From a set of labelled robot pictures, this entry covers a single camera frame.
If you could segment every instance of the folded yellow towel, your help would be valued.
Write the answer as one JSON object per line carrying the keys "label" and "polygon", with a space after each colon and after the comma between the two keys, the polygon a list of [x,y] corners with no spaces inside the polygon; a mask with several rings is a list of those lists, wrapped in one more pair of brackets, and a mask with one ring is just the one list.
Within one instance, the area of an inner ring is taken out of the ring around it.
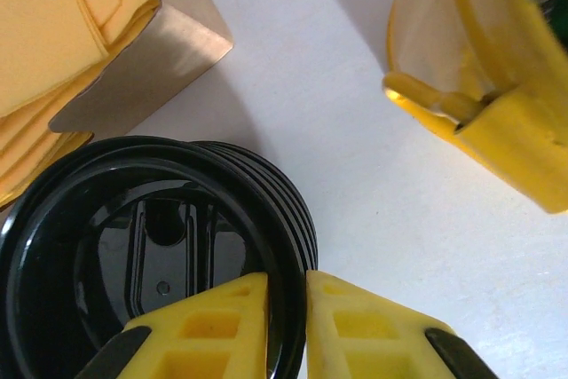
{"label": "folded yellow towel", "polygon": [[97,79],[159,0],[0,0],[0,206],[89,134],[52,134],[52,117]]}

